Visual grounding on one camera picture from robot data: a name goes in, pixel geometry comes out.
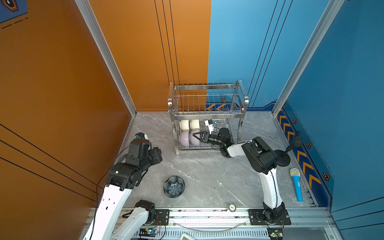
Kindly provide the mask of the lilac bowl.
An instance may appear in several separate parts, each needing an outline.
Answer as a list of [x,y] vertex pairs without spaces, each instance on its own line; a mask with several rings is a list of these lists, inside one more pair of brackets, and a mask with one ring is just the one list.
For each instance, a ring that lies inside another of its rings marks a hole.
[[190,147],[200,146],[200,129],[192,130],[189,134]]
[[189,148],[190,147],[190,132],[189,130],[182,131],[179,134],[179,143],[181,144],[182,147],[184,148]]

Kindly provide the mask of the cream white bowl top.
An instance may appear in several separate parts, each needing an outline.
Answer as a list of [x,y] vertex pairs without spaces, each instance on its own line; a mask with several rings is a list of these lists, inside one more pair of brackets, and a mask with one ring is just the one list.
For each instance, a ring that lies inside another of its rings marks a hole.
[[180,120],[179,121],[181,131],[189,131],[190,130],[190,121],[189,120]]

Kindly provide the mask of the cream white bowl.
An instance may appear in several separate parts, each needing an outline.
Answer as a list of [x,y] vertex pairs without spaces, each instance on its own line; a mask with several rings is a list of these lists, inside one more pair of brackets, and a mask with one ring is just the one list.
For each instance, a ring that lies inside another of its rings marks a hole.
[[190,121],[189,120],[180,120],[179,121],[181,131],[189,131],[190,130]]
[[200,129],[200,121],[199,120],[191,120],[190,121],[191,130],[199,130]]

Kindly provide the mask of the stainless steel dish rack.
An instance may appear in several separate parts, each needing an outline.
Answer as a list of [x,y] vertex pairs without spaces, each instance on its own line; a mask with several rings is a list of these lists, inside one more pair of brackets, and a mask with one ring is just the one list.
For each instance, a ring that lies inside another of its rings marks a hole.
[[230,120],[238,119],[237,132],[230,130],[232,139],[238,143],[242,139],[243,121],[249,107],[249,97],[242,81],[233,83],[186,84],[170,83],[168,108],[173,128],[176,155],[181,151],[216,150],[210,144],[184,148],[179,143],[180,120],[199,120],[200,130],[209,131],[205,120],[215,122],[215,133],[219,128],[230,128]]

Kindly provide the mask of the dark blue patterned bowl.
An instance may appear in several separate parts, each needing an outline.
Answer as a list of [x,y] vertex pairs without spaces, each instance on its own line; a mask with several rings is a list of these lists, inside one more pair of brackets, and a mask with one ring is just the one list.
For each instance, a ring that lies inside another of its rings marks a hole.
[[164,183],[164,193],[168,198],[180,197],[185,188],[184,180],[178,176],[172,176]]

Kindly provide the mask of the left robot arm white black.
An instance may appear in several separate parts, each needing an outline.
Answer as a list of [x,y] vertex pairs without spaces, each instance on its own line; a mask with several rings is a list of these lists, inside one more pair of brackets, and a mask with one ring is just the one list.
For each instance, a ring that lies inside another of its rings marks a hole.
[[136,203],[129,217],[115,230],[115,225],[131,195],[149,168],[162,161],[162,152],[147,139],[134,139],[129,152],[111,168],[94,219],[84,240],[130,240],[145,224],[155,218],[155,204],[146,200]]

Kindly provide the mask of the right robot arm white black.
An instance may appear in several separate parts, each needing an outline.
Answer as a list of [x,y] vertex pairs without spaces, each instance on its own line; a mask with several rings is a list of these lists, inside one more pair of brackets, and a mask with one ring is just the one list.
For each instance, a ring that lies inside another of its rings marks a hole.
[[198,132],[194,138],[202,143],[219,146],[221,154],[226,158],[247,157],[251,167],[258,173],[263,190],[263,217],[267,225],[283,225],[288,215],[281,198],[278,181],[277,166],[282,163],[277,153],[260,137],[250,141],[235,144],[227,128],[219,129],[217,134]]

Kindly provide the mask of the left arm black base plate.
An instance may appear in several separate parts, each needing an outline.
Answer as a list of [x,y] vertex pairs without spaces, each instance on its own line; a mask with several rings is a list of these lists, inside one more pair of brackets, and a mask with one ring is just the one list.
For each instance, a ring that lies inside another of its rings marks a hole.
[[170,210],[169,209],[154,209],[149,211],[147,225],[155,226],[161,223],[163,226],[169,224]]

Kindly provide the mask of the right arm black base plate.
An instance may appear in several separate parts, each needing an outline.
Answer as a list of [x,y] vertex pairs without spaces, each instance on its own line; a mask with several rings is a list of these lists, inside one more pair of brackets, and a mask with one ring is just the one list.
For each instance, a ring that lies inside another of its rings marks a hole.
[[291,225],[291,218],[288,211],[283,209],[282,211],[270,211],[262,209],[249,209],[248,210],[250,223],[252,226],[258,225]]

